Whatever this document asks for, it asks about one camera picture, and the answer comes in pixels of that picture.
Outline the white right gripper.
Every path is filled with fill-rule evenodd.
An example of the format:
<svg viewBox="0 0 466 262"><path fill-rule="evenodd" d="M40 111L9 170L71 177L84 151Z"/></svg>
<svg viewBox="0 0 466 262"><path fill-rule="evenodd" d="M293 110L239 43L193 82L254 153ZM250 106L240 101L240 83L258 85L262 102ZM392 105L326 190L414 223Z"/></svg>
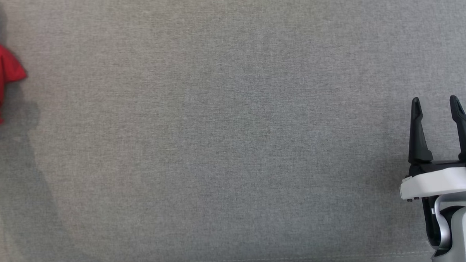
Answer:
<svg viewBox="0 0 466 262"><path fill-rule="evenodd" d="M422 127L422 108L418 97L411 101L407 176L399 194L404 200L466 191L466 113L457 96L450 96L451 117L460 144L458 160L436 160L428 149Z"/></svg>

